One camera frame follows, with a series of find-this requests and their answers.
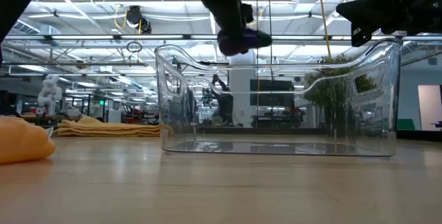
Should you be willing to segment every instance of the folded towel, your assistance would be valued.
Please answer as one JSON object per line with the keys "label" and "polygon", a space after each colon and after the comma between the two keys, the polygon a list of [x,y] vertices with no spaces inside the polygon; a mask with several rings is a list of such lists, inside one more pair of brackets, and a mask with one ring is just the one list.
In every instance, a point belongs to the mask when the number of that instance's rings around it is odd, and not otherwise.
{"label": "folded towel", "polygon": [[95,118],[83,116],[78,122],[63,120],[54,132],[57,136],[84,137],[159,137],[161,128],[169,130],[169,126],[149,126],[142,124],[103,123]]}

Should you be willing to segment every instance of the wooden tabletop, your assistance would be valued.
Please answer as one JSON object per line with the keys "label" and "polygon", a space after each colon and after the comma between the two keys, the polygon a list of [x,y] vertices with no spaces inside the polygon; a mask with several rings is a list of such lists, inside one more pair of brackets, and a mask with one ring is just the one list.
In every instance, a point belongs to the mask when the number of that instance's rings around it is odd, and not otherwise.
{"label": "wooden tabletop", "polygon": [[157,138],[55,142],[47,160],[0,166],[0,223],[442,220],[440,143],[400,142],[394,158],[339,158],[169,154]]}

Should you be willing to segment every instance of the clear plastic bin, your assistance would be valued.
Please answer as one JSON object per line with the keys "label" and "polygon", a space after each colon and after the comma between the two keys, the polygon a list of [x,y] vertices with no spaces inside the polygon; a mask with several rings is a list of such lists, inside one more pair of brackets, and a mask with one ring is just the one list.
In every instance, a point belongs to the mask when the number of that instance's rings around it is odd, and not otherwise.
{"label": "clear plastic bin", "polygon": [[[208,66],[196,62],[177,46],[161,46],[155,54],[162,148],[204,153],[394,156],[401,48],[402,41],[384,39],[344,64]],[[304,73],[305,85],[290,91],[274,90],[275,87],[260,91],[260,86],[254,91],[223,91],[209,80],[186,77],[177,71],[171,64],[171,50],[174,58],[179,54],[181,64],[213,73],[290,68]],[[195,94],[203,88],[221,106],[209,125],[200,119],[201,109],[195,107]],[[244,107],[256,110],[247,124],[239,123],[238,116],[249,116],[231,110],[232,102],[238,102],[235,97],[250,98]],[[269,107],[269,101],[278,102],[279,107]],[[268,109],[264,114],[260,112],[260,102]],[[307,117],[311,123],[305,127]]]}

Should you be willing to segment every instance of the orange object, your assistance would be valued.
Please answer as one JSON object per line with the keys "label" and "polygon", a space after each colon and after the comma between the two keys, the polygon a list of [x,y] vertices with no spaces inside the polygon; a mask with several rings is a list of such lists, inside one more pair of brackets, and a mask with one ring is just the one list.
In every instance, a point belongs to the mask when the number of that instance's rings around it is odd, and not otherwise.
{"label": "orange object", "polygon": [[55,144],[45,129],[21,118],[0,118],[0,164],[46,158]]}

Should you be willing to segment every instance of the ceiling light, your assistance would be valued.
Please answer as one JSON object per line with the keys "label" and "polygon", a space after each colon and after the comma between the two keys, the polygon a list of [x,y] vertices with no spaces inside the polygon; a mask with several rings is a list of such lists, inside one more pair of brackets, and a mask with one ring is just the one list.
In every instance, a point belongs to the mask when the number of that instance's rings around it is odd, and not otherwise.
{"label": "ceiling light", "polygon": [[77,82],[77,83],[82,86],[87,86],[87,87],[96,87],[97,86],[97,85],[90,83],[90,82]]}
{"label": "ceiling light", "polygon": [[372,37],[372,40],[382,40],[382,39],[385,39],[385,38],[395,38],[395,36],[375,36],[375,37]]}
{"label": "ceiling light", "polygon": [[49,75],[64,76],[64,77],[80,77],[80,76],[83,76],[82,74],[49,74]]}
{"label": "ceiling light", "polygon": [[432,36],[416,36],[416,37],[403,37],[403,41],[441,41],[442,37],[432,37]]}
{"label": "ceiling light", "polygon": [[76,94],[76,95],[69,95],[69,96],[71,96],[71,97],[88,97],[87,95],[81,95],[81,94]]}
{"label": "ceiling light", "polygon": [[334,37],[331,37],[331,40],[333,40],[333,41],[340,41],[340,40],[351,40],[352,39],[352,37],[350,37],[350,36],[334,36]]}
{"label": "ceiling light", "polygon": [[191,39],[216,40],[216,35],[191,35]]}
{"label": "ceiling light", "polygon": [[183,39],[182,35],[122,35],[122,39]]}
{"label": "ceiling light", "polygon": [[41,35],[10,35],[6,36],[5,40],[44,40]]}
{"label": "ceiling light", "polygon": [[119,81],[121,81],[121,82],[123,82],[125,84],[128,84],[128,85],[132,84],[132,81],[130,79],[128,79],[127,77],[124,77],[124,76],[117,77],[117,80],[119,80]]}
{"label": "ceiling light", "polygon": [[154,68],[148,66],[148,67],[146,67],[146,72],[147,72],[147,73],[150,73],[150,74],[154,74],[154,73],[156,73],[157,71],[156,71]]}
{"label": "ceiling light", "polygon": [[274,35],[271,38],[273,40],[325,40],[325,36],[323,35],[310,35],[310,36]]}
{"label": "ceiling light", "polygon": [[63,78],[63,77],[59,77],[59,80],[61,80],[61,81],[63,81],[63,82],[71,82],[70,80],[65,79],[65,78]]}
{"label": "ceiling light", "polygon": [[116,74],[87,74],[86,76],[116,76]]}
{"label": "ceiling light", "polygon": [[38,74],[38,73],[12,73],[12,74],[7,74],[7,75],[20,76],[20,77],[44,76],[44,74]]}
{"label": "ceiling light", "polygon": [[126,74],[129,77],[155,77],[155,74],[147,74],[147,73],[136,73],[136,74]]}
{"label": "ceiling light", "polygon": [[78,36],[71,36],[71,35],[55,35],[52,36],[55,40],[103,40],[103,39],[113,39],[113,36],[111,35],[78,35]]}
{"label": "ceiling light", "polygon": [[46,72],[46,69],[40,67],[40,66],[35,66],[35,65],[20,65],[20,68],[26,68],[32,71],[37,71],[37,72]]}
{"label": "ceiling light", "polygon": [[113,32],[117,32],[119,35],[121,35],[121,31],[117,30],[117,29],[112,29]]}

